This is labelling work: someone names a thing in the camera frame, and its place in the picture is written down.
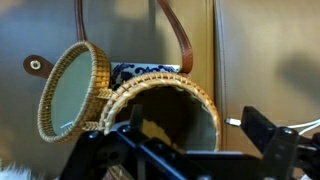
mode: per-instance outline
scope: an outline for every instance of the brown leather strap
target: brown leather strap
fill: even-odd
[[[23,61],[23,67],[29,74],[45,79],[48,79],[53,66],[49,61],[37,55],[30,55]]]
[[[182,54],[182,67],[180,73],[182,75],[189,74],[192,70],[193,66],[193,53],[192,48],[189,42],[189,39],[180,24],[178,18],[166,2],[166,0],[157,0],[160,6],[162,7],[164,13],[166,14],[175,35],[179,41],[181,54]],[[83,25],[83,15],[82,15],[82,0],[74,0],[74,8],[75,8],[75,20],[76,20],[76,30],[77,30],[77,40],[83,41],[86,40],[85,29]],[[31,66],[31,62],[39,62],[41,67],[40,69],[35,69],[35,67]],[[44,59],[41,56],[31,55],[28,56],[24,62],[24,69],[31,75],[48,78],[51,70],[53,69],[53,64]]]
[[[162,7],[164,13],[166,14],[174,33],[177,36],[177,39],[179,41],[181,54],[182,54],[182,68],[180,70],[180,73],[189,74],[192,70],[193,66],[193,53],[192,48],[190,45],[189,38],[184,31],[180,21],[166,2],[166,0],[158,0],[158,3]]]
[[[82,0],[74,0],[74,12],[76,19],[77,40],[86,40],[86,33],[83,25]]]
[[[193,66],[193,53],[190,45],[190,41],[186,32],[184,31],[180,21],[166,2],[166,0],[157,0],[162,7],[164,13],[166,14],[174,33],[179,41],[179,46],[182,54],[182,67],[180,73],[189,74]],[[85,29],[83,25],[82,16],[82,0],[75,0],[75,19],[77,25],[77,37],[78,41],[83,41],[85,37]]]

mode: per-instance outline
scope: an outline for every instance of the rattan weave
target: rattan weave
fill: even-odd
[[[127,102],[134,98],[139,92],[155,87],[172,86],[184,89],[198,98],[203,103],[205,109],[212,115],[213,124],[216,130],[216,149],[220,147],[221,124],[217,109],[215,108],[209,95],[196,83],[179,74],[168,72],[147,73],[134,77],[120,86],[113,92],[103,109],[100,118],[100,130],[108,134],[111,126],[114,124],[115,116],[126,106]]]
[[[92,60],[92,73],[87,94],[73,124],[65,132],[57,135],[51,122],[51,101],[60,77],[74,59],[85,51],[91,53]],[[97,129],[99,115],[107,101],[97,98],[97,95],[100,89],[109,87],[109,79],[110,64],[104,52],[98,47],[88,41],[80,41],[67,49],[54,66],[41,96],[38,110],[38,128],[41,137],[47,142],[65,142],[74,140],[85,130]]]

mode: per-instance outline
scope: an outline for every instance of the wicker basket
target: wicker basket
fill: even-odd
[[[57,135],[52,127],[51,101],[60,77],[68,66],[81,53],[89,51],[92,60],[92,73],[87,94],[72,125],[62,134]],[[74,140],[85,130],[98,128],[99,115],[106,99],[98,98],[101,90],[109,87],[110,64],[102,50],[87,41],[77,42],[61,56],[54,66],[41,96],[38,110],[38,128],[41,137],[47,142],[65,142]]]

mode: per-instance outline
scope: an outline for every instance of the white fur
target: white fur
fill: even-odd
[[[36,178],[32,177],[30,169],[16,168],[15,165],[11,165],[0,170],[0,180],[36,180]]]

